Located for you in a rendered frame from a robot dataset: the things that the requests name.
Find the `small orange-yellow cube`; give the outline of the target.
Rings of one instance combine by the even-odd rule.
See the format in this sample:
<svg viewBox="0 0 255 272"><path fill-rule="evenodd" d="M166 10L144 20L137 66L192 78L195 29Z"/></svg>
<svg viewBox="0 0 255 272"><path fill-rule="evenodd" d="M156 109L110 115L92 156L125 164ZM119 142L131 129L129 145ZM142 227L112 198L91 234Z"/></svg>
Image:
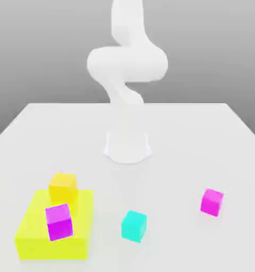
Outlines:
<svg viewBox="0 0 255 272"><path fill-rule="evenodd" d="M51 204L74 204L78 195L77 178L75 174L56 173L49 183Z"/></svg>

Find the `small magenta cube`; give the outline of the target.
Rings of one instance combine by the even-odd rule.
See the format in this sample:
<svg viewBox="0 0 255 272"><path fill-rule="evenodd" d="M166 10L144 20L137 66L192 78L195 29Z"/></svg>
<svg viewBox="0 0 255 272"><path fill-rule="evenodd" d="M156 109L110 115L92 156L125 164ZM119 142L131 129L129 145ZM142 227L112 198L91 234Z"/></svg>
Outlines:
<svg viewBox="0 0 255 272"><path fill-rule="evenodd" d="M201 200L200 210L206 214L217 217L222 205L224 194L213 189L207 189Z"/></svg>
<svg viewBox="0 0 255 272"><path fill-rule="evenodd" d="M50 241L73 235L72 218L68 203L45 208L45 215Z"/></svg>

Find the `large yellow box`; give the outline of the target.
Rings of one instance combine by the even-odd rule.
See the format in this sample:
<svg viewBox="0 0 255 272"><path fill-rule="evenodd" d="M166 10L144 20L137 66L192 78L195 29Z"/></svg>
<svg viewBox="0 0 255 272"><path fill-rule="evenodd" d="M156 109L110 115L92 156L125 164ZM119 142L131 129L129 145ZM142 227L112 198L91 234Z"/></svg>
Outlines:
<svg viewBox="0 0 255 272"><path fill-rule="evenodd" d="M20 259L87 259L92 222L94 191L79 190L69 204L73 235L49 240L45 209L54 206L48 190L37 190L15 235Z"/></svg>

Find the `small cyan cube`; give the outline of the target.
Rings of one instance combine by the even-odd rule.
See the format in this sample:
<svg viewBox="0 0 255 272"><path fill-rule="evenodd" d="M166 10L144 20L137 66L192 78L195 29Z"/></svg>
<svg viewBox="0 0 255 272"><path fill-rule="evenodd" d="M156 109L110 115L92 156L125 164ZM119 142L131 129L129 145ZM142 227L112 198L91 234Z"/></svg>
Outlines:
<svg viewBox="0 0 255 272"><path fill-rule="evenodd" d="M147 215L129 210L121 224L121 236L140 243L147 229Z"/></svg>

